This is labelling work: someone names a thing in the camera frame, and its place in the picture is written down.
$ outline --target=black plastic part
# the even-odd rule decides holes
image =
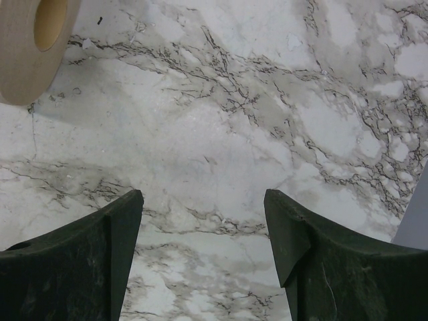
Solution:
[[[264,205],[294,321],[428,320],[428,251],[351,231],[280,191]]]
[[[0,319],[119,319],[141,222],[131,191],[101,210],[0,252]]]

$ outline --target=white speck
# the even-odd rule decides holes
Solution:
[[[83,49],[83,50],[88,49],[88,48],[89,48],[90,46],[92,46],[92,45],[93,45],[93,43],[92,43],[91,39],[86,38],[86,39],[83,41],[82,49]]]
[[[403,82],[389,82],[388,84],[377,84],[373,86],[373,91],[379,92],[383,96],[398,98],[403,93]]]
[[[413,181],[412,175],[410,175],[409,173],[406,173],[406,172],[398,172],[397,176],[400,178],[400,180],[402,180],[404,182]]]
[[[395,63],[395,70],[402,76],[416,78],[416,80],[428,80],[428,64],[424,63],[428,56],[428,44],[410,44],[401,49]]]
[[[400,138],[395,138],[390,145],[390,156],[399,162],[404,162],[409,154],[409,147]]]
[[[419,97],[422,101],[428,105],[428,87],[424,87],[418,90]]]
[[[343,1],[324,1],[330,39],[341,48],[352,45],[358,34],[357,26]]]

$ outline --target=white marble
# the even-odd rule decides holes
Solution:
[[[291,320],[265,190],[391,240],[427,103],[424,1],[84,0],[51,88],[0,106],[0,249],[141,189],[121,320]]]

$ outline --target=tape roll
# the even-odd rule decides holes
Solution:
[[[0,102],[26,105],[51,84],[80,0],[0,0]]]

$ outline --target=marble floor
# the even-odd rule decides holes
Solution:
[[[50,89],[0,106],[0,250],[140,189],[121,320],[291,320],[265,190],[390,241],[427,104],[424,0],[83,0]]]

